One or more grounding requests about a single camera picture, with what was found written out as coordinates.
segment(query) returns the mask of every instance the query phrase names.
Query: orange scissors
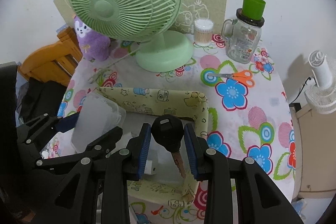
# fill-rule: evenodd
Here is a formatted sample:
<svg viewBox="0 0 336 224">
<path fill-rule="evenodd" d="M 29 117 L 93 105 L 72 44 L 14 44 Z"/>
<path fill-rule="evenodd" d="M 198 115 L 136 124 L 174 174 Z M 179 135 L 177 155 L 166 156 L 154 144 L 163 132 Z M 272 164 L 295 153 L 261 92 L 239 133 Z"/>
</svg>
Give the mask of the orange scissors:
<svg viewBox="0 0 336 224">
<path fill-rule="evenodd" d="M 231 78 L 233 80 L 238 81 L 239 83 L 243 83 L 244 85 L 248 86 L 249 88 L 254 86 L 254 81 L 252 80 L 252 72 L 250 70 L 243 70 L 241 72 L 236 73 L 209 73 L 208 76 L 214 77 L 225 77 Z"/>
</svg>

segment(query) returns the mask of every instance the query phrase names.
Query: purple plush toy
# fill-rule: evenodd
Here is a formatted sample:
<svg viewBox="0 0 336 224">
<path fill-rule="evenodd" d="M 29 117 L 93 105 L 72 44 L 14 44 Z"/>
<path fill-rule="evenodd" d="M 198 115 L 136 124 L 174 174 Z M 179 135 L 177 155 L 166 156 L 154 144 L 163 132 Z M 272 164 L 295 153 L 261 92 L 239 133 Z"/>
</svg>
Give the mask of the purple plush toy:
<svg viewBox="0 0 336 224">
<path fill-rule="evenodd" d="M 78 16 L 73 20 L 83 57 L 87 60 L 106 60 L 109 57 L 110 38 L 86 26 Z"/>
</svg>

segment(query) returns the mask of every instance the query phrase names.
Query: plastic container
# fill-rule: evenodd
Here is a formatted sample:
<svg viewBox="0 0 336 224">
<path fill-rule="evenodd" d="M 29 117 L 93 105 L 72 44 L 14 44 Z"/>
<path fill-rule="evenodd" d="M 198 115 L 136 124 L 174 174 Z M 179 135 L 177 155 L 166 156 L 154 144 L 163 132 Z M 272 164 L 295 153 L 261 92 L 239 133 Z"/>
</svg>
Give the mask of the plastic container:
<svg viewBox="0 0 336 224">
<path fill-rule="evenodd" d="M 71 137 L 77 153 L 116 126 L 122 127 L 126 111 L 115 102 L 95 92 L 86 97 Z"/>
<path fill-rule="evenodd" d="M 213 22 L 207 18 L 199 18 L 194 22 L 194 42 L 197 46 L 207 47 L 211 44 Z"/>
</svg>

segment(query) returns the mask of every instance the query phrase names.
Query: black cable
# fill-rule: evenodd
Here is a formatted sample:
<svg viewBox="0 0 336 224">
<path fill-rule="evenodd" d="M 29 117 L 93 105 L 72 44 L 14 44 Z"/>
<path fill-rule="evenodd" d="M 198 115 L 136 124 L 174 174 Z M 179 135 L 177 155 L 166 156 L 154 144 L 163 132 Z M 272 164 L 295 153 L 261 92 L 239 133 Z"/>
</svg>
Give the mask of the black cable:
<svg viewBox="0 0 336 224">
<path fill-rule="evenodd" d="M 300 90 L 299 94 L 296 96 L 296 98 L 293 100 L 293 102 L 295 102 L 295 100 L 300 96 L 301 92 L 303 91 L 303 88 L 305 87 L 305 85 L 307 84 L 308 80 L 311 80 L 311 77 L 308 77 L 307 80 L 305 81 L 305 83 L 302 86 L 302 89 Z"/>
</svg>

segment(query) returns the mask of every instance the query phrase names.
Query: floral tablecloth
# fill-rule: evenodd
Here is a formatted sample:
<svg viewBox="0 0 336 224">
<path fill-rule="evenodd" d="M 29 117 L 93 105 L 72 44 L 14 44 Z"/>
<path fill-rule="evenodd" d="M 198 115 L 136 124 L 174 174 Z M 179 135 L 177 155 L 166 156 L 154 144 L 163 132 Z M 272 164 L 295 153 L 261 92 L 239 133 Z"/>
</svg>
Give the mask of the floral tablecloth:
<svg viewBox="0 0 336 224">
<path fill-rule="evenodd" d="M 296 165 L 293 125 L 283 85 L 262 42 L 252 61 L 245 65 L 230 60 L 221 36 L 213 35 L 208 47 L 194 44 L 194 56 L 174 71 L 145 71 L 137 65 L 134 55 L 104 69 L 137 47 L 135 42 L 114 42 L 108 60 L 83 59 L 70 81 L 58 115 L 68 116 L 80 111 L 86 95 L 98 86 L 203 92 L 209 100 L 209 146 L 227 157 L 239 160 L 246 156 L 254 158 L 288 200 L 292 199 Z M 251 88 L 236 80 L 209 76 L 212 72 L 233 73 L 246 69 L 253 73 L 255 86 Z M 101 72 L 100 77 L 90 84 L 88 79 L 96 72 Z M 57 133 L 42 151 L 43 157 L 74 154 L 70 139 L 71 134 Z M 194 203 L 186 207 L 171 202 L 152 204 L 131 197 L 129 203 L 140 224 L 202 223 L 206 199 L 207 183 L 202 182 Z"/>
</svg>

